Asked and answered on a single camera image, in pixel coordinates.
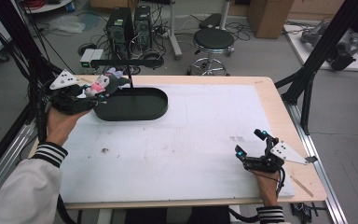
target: person's arm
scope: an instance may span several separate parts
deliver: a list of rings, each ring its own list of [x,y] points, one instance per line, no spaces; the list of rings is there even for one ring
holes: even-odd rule
[[[67,116],[48,113],[48,138],[30,160],[19,163],[0,188],[0,223],[52,223],[62,182],[62,148],[77,120],[88,112]]]
[[[278,204],[276,193],[279,173],[269,174],[257,171],[253,173],[257,180],[260,198],[264,204],[264,207],[257,208],[260,224],[287,223],[284,222],[283,210]]]

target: gray floor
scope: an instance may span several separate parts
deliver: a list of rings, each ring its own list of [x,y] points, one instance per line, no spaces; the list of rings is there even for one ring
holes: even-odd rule
[[[56,10],[36,18],[43,25],[43,22],[65,13],[64,10]],[[64,36],[68,34],[55,31],[47,34],[46,38],[76,74],[84,74],[77,49],[91,40],[96,41],[98,37],[95,35],[103,35],[105,21],[91,14],[79,15],[79,18],[89,23],[82,34]],[[194,33],[197,30],[195,28],[198,22],[192,17],[184,16],[176,21],[178,28],[185,24],[182,33]],[[228,18],[227,22],[233,21],[247,24],[245,18]],[[278,39],[259,39],[254,38],[252,32],[246,33],[251,37],[250,40],[236,41],[235,52],[230,57],[216,56],[227,66],[232,76],[271,77],[273,81],[278,81],[300,68],[301,63],[285,35]],[[176,61],[170,42],[165,41],[165,64],[156,70],[142,68],[140,76],[186,74],[188,66],[201,57],[201,54],[194,55],[191,36],[178,35],[177,38],[183,57]],[[48,56],[59,67],[67,67],[50,47]],[[26,87],[25,78],[12,60],[0,62],[0,140],[26,105]],[[279,92],[283,93],[286,89],[287,87],[281,88]],[[348,223],[358,223],[358,72],[318,72],[310,107],[310,134]],[[324,207],[324,203],[316,203],[316,206]],[[242,205],[241,213],[254,215],[256,207],[257,205]],[[283,207],[288,221],[300,223],[291,215],[288,204],[283,204]],[[313,213],[313,223],[332,223],[327,212],[318,211],[318,214],[316,217]],[[83,223],[95,222],[96,216],[96,211],[86,212]]]

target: desktop computer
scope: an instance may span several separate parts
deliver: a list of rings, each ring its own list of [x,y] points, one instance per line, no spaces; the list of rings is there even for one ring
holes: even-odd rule
[[[135,27],[136,43],[138,49],[146,50],[152,48],[152,27],[150,18],[150,7],[139,6],[135,9],[133,23]]]
[[[106,24],[106,32],[112,49],[121,59],[131,58],[131,41],[134,38],[131,10],[129,7],[114,7]]]

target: stool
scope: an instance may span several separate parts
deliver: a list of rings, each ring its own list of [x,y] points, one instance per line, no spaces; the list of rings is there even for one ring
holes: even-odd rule
[[[196,54],[204,51],[208,53],[208,57],[196,60],[189,66],[187,74],[196,76],[227,76],[228,73],[225,66],[214,59],[213,55],[224,52],[229,55],[233,49],[234,37],[224,30],[205,28],[194,34],[193,41],[194,46],[198,49]]]

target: cardboard box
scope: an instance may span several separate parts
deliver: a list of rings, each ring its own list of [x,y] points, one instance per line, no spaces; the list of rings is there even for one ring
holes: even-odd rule
[[[133,12],[138,5],[138,0],[89,0],[89,4],[97,8],[129,7]]]
[[[252,0],[247,20],[255,37],[278,38],[295,0]]]

